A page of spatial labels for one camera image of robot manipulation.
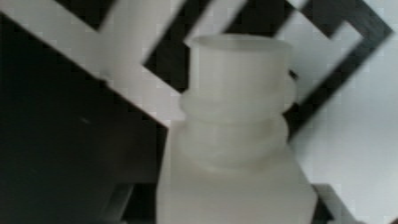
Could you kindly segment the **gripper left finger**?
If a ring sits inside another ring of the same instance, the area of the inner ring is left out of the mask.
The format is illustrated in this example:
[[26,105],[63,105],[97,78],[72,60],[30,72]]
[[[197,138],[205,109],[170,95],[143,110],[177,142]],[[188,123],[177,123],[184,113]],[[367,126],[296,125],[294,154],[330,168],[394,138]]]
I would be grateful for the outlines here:
[[126,221],[122,220],[122,214],[127,207],[127,201],[131,198],[133,189],[134,189],[133,184],[118,184],[115,186],[104,209],[106,224],[126,224]]

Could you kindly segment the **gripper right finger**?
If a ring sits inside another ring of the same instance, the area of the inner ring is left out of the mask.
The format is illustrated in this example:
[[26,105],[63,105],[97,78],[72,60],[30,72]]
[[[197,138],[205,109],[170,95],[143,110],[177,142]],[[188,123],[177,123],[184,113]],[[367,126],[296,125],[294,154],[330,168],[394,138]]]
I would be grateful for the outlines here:
[[310,224],[355,224],[355,218],[328,184],[312,185],[317,194],[317,205]]

